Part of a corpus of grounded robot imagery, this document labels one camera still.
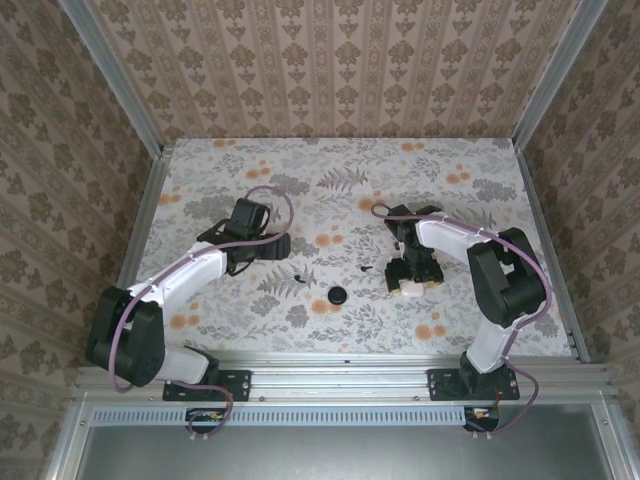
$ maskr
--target table surface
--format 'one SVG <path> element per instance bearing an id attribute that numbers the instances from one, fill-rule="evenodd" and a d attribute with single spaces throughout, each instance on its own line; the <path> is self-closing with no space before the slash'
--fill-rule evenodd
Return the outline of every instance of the table surface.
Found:
<path id="1" fill-rule="evenodd" d="M 291 255 L 202 288 L 165 319 L 168 342 L 209 350 L 463 352 L 482 318 L 467 267 L 436 253 L 444 284 L 417 299 L 389 294 L 384 268 L 398 252 L 369 213 L 378 200 L 436 205 L 495 231 L 521 228 L 546 269 L 508 139 L 192 139 L 173 151 L 138 279 L 175 261 L 261 184 L 293 200 Z M 284 201 L 268 192 L 252 198 L 272 207 L 267 231 L 278 231 L 288 216 Z M 349 295 L 342 307 L 327 301 L 335 285 Z M 571 355 L 555 301 L 521 332 L 513 353 Z"/>

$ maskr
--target floral wallpaper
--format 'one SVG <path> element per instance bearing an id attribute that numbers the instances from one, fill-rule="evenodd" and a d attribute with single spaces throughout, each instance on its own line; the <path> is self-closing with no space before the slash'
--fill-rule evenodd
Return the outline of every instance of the floral wallpaper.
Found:
<path id="1" fill-rule="evenodd" d="M 91 0 L 166 142 L 509 137 L 578 0 Z"/>
<path id="2" fill-rule="evenodd" d="M 526 155 L 590 352 L 640 445 L 640 2 L 608 2 Z"/>
<path id="3" fill-rule="evenodd" d="M 59 5 L 0 2 L 0 478 L 44 471 L 149 166 Z"/>
<path id="4" fill-rule="evenodd" d="M 525 231 L 540 240 L 510 139 L 183 139 L 176 143 L 138 278 L 179 258 L 231 214 L 251 187 L 277 185 L 296 214 L 291 254 L 200 289 L 163 311 L 169 342 L 206 350 L 460 354 L 482 318 L 468 267 L 443 252 L 445 282 L 421 298 L 390 294 L 384 269 L 400 256 L 371 205 L 436 205 L 472 225 Z M 270 192 L 270 232 L 288 218 Z M 346 289 L 339 306 L 327 300 Z M 554 302 L 518 336 L 516 355 L 569 356 Z"/>

